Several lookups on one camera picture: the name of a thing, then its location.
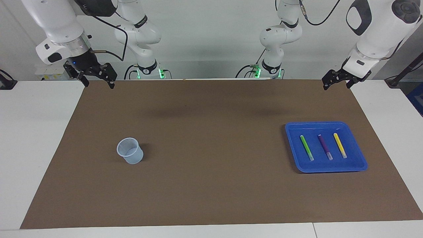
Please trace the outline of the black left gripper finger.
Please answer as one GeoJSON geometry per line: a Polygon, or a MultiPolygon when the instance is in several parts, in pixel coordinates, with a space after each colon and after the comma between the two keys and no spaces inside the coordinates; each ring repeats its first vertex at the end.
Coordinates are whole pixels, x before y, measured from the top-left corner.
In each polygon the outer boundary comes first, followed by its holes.
{"type": "Polygon", "coordinates": [[[350,89],[354,84],[363,81],[362,78],[359,78],[359,77],[354,76],[352,74],[348,74],[347,77],[346,77],[346,79],[348,80],[348,82],[346,83],[346,87],[348,89],[350,89]]]}
{"type": "Polygon", "coordinates": [[[322,83],[323,83],[323,89],[326,91],[329,89],[330,86],[332,86],[335,83],[339,83],[343,80],[345,80],[343,77],[345,76],[345,71],[343,69],[340,69],[338,71],[329,70],[323,77],[322,77],[322,83]]]}

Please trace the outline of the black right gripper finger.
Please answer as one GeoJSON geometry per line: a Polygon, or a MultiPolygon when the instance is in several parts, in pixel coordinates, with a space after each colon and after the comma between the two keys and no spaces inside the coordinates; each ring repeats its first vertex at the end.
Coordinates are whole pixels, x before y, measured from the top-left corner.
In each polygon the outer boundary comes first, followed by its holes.
{"type": "Polygon", "coordinates": [[[89,86],[89,80],[85,77],[83,72],[78,72],[68,62],[65,62],[63,67],[71,79],[76,79],[82,82],[85,87],[89,86]]]}
{"type": "Polygon", "coordinates": [[[117,73],[110,63],[101,64],[99,66],[98,78],[104,80],[110,89],[114,89],[117,73]]]}

